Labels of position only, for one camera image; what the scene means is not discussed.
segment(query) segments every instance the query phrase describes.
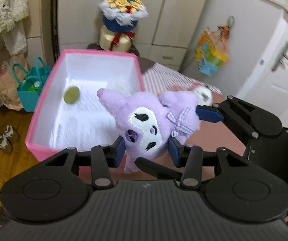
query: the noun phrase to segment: ribbed black surface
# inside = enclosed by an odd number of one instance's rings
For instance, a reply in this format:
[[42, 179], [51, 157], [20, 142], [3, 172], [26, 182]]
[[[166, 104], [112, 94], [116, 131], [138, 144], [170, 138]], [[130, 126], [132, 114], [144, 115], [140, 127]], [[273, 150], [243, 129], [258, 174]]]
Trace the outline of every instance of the ribbed black surface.
[[283, 221], [262, 225], [231, 222], [210, 210], [197, 192], [173, 181], [119, 181], [97, 191], [75, 215], [47, 225], [11, 221], [0, 241], [287, 241]]

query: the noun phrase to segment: white tulle wrapping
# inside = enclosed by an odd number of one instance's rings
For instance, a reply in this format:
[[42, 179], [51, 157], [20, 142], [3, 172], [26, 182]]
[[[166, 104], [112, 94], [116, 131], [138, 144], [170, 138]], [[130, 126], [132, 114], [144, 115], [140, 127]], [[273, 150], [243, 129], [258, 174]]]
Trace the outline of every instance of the white tulle wrapping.
[[116, 20], [121, 26], [132, 25], [132, 22], [142, 20], [148, 16], [145, 6], [143, 10], [137, 11], [136, 13], [122, 13], [118, 8], [110, 8], [106, 0], [103, 0], [98, 6], [108, 20]]

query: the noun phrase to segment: plush toy body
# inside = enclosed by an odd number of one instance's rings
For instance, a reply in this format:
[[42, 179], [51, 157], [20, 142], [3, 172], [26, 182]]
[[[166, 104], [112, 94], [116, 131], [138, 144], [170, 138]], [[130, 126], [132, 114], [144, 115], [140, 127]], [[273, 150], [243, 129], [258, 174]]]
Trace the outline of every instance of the plush toy body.
[[138, 157], [155, 159], [167, 148], [170, 136], [182, 144], [199, 128], [195, 113], [198, 97], [193, 92], [164, 92], [160, 97], [138, 92], [125, 97], [119, 92], [100, 89], [99, 101], [116, 120], [126, 145], [125, 172], [137, 171]]

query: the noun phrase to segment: green ball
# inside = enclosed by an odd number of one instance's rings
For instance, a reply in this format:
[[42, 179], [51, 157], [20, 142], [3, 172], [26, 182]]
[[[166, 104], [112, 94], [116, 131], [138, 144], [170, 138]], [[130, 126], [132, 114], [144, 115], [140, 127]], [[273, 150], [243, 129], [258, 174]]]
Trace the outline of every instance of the green ball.
[[67, 104], [73, 104], [75, 103], [80, 96], [80, 90], [78, 87], [74, 86], [74, 87], [70, 87], [64, 95], [64, 101]]

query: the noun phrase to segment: gingham bow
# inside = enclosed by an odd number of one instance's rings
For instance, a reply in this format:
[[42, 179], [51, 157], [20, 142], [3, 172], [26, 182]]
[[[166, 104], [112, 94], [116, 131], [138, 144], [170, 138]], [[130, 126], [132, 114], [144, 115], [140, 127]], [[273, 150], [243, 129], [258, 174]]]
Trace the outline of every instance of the gingham bow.
[[171, 113], [171, 112], [169, 112], [167, 114], [167, 118], [176, 125], [176, 128], [172, 130], [172, 134], [171, 134], [172, 137], [177, 137], [179, 135], [180, 131], [183, 132], [184, 134], [187, 134], [188, 136], [194, 132], [190, 128], [188, 128], [182, 124], [182, 122], [186, 118], [190, 109], [191, 108], [182, 109], [178, 119], [176, 119], [175, 116], [173, 115], [173, 113]]

